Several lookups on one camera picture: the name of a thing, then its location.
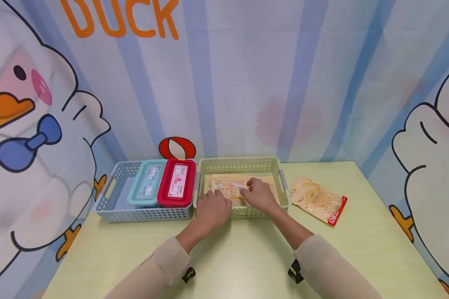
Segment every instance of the orange letter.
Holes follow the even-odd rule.
[[[160,9],[159,0],[153,0],[153,8],[155,9],[156,24],[158,25],[158,32],[161,38],[165,38],[165,27],[163,26],[163,20],[166,19],[168,27],[170,28],[171,35],[174,39],[178,39],[178,32],[176,31],[175,23],[171,17],[173,9],[178,5],[178,0],[170,0],[163,10]]]
[[[138,3],[150,5],[150,0],[126,0],[125,12],[128,23],[132,28],[133,33],[136,34],[138,37],[154,37],[156,35],[156,31],[154,29],[140,30],[136,26],[136,22],[134,21],[133,17],[133,6]]]
[[[74,0],[74,1],[78,4],[78,6],[81,9],[81,12],[83,13],[83,16],[85,17],[86,21],[85,29],[80,28],[80,26],[78,25],[78,22],[74,17],[73,11],[71,10],[70,5],[68,4],[68,0],[60,0],[63,9],[65,10],[65,13],[67,14],[68,20],[70,21],[70,24],[72,25],[72,28],[75,31],[77,37],[80,38],[89,37],[95,31],[95,24],[93,23],[93,18],[91,17],[90,9],[88,9],[88,6],[86,5],[84,0]]]
[[[126,26],[125,21],[123,20],[123,16],[121,15],[120,4],[118,4],[118,0],[110,0],[111,6],[113,7],[113,11],[115,12],[116,22],[118,23],[118,29],[112,30],[110,26],[108,26],[108,21],[106,20],[104,8],[101,6],[100,0],[93,0],[93,4],[95,5],[96,14],[100,19],[101,27],[104,29],[104,32],[111,37],[124,37],[126,34]]]

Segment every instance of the hand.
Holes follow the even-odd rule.
[[[224,224],[231,213],[231,200],[225,199],[221,191],[203,194],[196,203],[196,217],[202,225],[211,230]]]
[[[268,183],[252,177],[247,183],[248,190],[241,188],[240,193],[253,208],[267,214],[275,208],[281,208],[276,202]]]

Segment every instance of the duck eye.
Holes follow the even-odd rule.
[[[27,78],[27,75],[21,66],[14,66],[13,73],[21,81],[25,81],[25,79]]]

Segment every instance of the blue bow tie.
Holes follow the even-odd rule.
[[[61,138],[60,124],[51,114],[45,114],[32,138],[13,137],[0,142],[0,166],[14,173],[25,171],[35,161],[39,147],[57,144]]]

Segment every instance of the red label on bag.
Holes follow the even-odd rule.
[[[330,226],[335,226],[336,223],[338,223],[338,219],[341,216],[341,212],[344,209],[345,203],[348,201],[348,198],[346,196],[343,196],[343,203],[341,204],[341,207],[339,208],[339,210],[335,211],[331,217],[328,218],[328,224]]]

